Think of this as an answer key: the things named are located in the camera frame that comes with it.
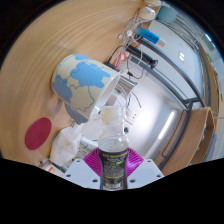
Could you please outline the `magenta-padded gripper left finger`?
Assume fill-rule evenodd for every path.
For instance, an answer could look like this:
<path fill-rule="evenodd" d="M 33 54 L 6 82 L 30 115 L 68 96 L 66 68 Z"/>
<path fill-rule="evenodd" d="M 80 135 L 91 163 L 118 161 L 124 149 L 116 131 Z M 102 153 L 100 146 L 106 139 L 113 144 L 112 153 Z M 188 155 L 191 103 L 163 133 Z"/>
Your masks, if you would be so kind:
<path fill-rule="evenodd" d="M 83 188 L 101 188 L 101 160 L 95 148 L 83 159 L 75 159 L 63 178 Z"/>

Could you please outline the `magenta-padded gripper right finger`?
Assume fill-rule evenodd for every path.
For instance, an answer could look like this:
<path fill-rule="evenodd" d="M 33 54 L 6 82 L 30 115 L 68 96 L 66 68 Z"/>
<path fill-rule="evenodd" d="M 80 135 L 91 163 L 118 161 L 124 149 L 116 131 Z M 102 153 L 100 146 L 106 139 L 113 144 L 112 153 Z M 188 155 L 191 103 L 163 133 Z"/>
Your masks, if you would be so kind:
<path fill-rule="evenodd" d="M 163 178 L 164 175 L 152 159 L 144 159 L 129 148 L 126 158 L 126 184 L 128 189 L 146 186 Z"/>

